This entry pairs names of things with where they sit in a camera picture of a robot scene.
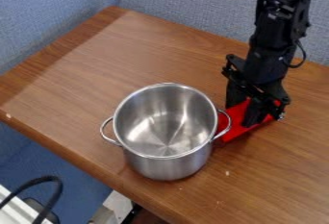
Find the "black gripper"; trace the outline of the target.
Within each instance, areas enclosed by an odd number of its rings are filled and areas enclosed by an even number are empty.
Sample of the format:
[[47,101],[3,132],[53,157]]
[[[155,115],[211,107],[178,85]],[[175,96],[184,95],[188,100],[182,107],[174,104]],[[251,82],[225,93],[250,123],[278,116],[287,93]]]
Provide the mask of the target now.
[[242,125],[250,128],[263,122],[267,114],[281,120],[290,97],[281,79],[266,84],[254,84],[243,74],[246,61],[234,54],[226,56],[222,75],[227,79],[225,108],[233,108],[249,99]]

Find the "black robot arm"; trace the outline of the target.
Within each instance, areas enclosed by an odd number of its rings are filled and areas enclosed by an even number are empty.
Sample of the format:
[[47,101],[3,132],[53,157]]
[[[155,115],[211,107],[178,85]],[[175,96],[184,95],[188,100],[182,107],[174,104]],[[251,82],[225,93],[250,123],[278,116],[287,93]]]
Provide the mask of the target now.
[[230,54],[222,75],[227,78],[226,107],[246,104],[242,126],[249,128],[266,117],[279,120],[290,103],[282,79],[302,49],[301,38],[311,26],[309,9],[311,0],[257,0],[254,33],[242,59]]

